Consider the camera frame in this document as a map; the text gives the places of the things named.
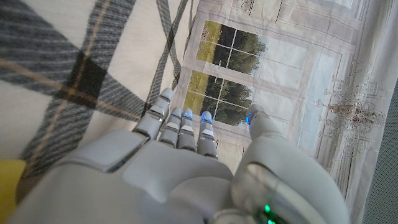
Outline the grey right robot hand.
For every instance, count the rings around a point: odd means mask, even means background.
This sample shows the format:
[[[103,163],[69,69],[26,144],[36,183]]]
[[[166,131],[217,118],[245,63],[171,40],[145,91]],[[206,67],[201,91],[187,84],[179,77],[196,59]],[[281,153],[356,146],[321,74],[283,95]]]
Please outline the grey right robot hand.
[[[212,118],[193,132],[166,88],[132,131],[119,130],[58,161],[9,223],[349,223],[329,173],[290,143],[259,105],[235,172],[218,160]]]

